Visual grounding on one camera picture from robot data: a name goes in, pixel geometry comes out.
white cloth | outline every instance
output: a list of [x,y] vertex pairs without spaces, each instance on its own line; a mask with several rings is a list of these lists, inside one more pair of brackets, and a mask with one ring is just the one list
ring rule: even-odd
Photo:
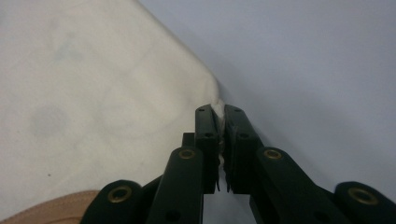
[[0,220],[163,173],[216,80],[136,1],[0,3]]

white background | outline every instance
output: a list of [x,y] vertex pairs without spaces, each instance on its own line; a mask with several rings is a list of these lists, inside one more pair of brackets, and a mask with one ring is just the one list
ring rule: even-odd
[[0,220],[119,179],[147,184],[218,98],[137,0],[0,1]]
[[[141,2],[213,72],[264,144],[325,189],[355,180],[396,201],[395,1]],[[241,211],[213,197],[205,223],[253,221],[245,199],[233,205]]]

